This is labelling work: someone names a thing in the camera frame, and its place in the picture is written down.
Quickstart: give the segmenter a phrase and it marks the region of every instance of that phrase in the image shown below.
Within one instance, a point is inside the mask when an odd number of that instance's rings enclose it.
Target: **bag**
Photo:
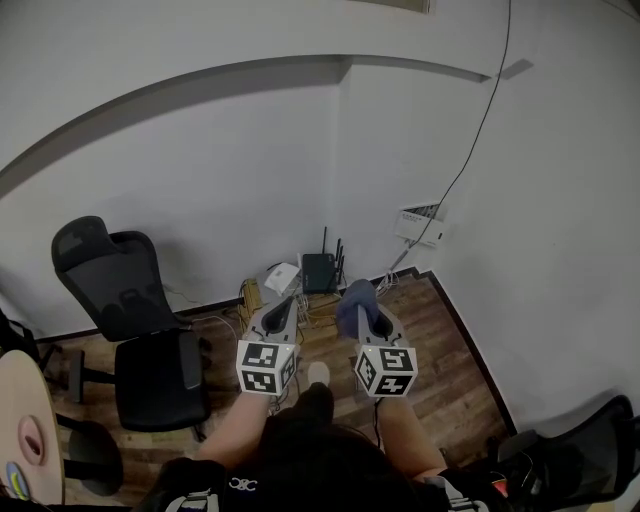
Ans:
[[[12,326],[22,330],[19,334]],[[3,352],[10,350],[22,350],[29,354],[34,361],[40,361],[40,352],[33,338],[33,333],[20,322],[9,320],[0,309],[0,349]]]

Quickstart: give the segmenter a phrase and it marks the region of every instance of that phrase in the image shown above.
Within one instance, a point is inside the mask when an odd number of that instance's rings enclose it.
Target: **chair seat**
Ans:
[[[185,360],[190,361],[189,370]],[[120,344],[115,379],[118,415],[126,429],[178,430],[201,423],[211,414],[198,338],[193,332],[165,331]]]

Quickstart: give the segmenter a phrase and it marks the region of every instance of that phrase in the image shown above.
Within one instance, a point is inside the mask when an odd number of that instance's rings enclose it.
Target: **person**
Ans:
[[[312,363],[310,387],[269,417],[269,395],[242,393],[195,460],[163,467],[135,512],[509,510],[490,483],[447,469],[409,401],[376,404],[384,452],[334,425],[329,369]]]

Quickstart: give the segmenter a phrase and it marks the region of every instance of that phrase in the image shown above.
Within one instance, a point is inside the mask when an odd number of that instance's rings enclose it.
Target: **person's arm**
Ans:
[[[271,396],[241,393],[222,424],[202,443],[196,460],[212,460],[233,469],[260,443],[269,414]]]
[[[407,477],[422,480],[447,469],[406,398],[383,399],[378,405],[378,426],[387,457]]]

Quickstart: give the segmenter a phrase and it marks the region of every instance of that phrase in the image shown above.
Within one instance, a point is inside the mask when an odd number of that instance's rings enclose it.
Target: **router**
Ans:
[[[318,295],[335,293],[342,280],[344,254],[342,239],[338,239],[336,254],[325,252],[327,228],[324,228],[322,253],[302,255],[302,293]]]

